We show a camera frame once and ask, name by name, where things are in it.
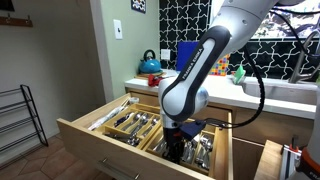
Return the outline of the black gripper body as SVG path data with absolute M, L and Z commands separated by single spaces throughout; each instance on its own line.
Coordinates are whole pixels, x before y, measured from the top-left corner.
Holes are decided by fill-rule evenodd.
M 206 123 L 204 121 L 195 120 L 182 123 L 177 128 L 164 128 L 163 135 L 169 150 L 168 154 L 164 155 L 164 158 L 179 164 L 183 155 L 184 140 L 191 141 L 205 126 Z

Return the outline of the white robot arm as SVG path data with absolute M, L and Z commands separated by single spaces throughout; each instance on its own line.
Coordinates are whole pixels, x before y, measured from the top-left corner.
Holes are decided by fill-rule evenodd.
M 168 155 L 164 157 L 179 164 L 183 155 L 183 138 L 192 139 L 196 133 L 183 136 L 184 121 L 199 112 L 208 104 L 208 92 L 201 87 L 211 67 L 223 56 L 238 50 L 255 34 L 263 19 L 274 6 L 294 6 L 305 0 L 224 0 L 214 16 L 208 30 L 202 35 L 185 67 L 176 78 L 162 80 L 159 85 L 160 115 Z M 214 123 L 220 128 L 231 129 L 246 126 L 256 120 L 262 112 L 265 89 L 257 68 L 249 57 L 247 48 L 244 53 L 260 85 L 260 104 L 256 113 L 248 120 L 237 123 Z M 295 172 L 290 180 L 319 180 L 319 86 L 318 102 L 309 143 L 303 148 Z

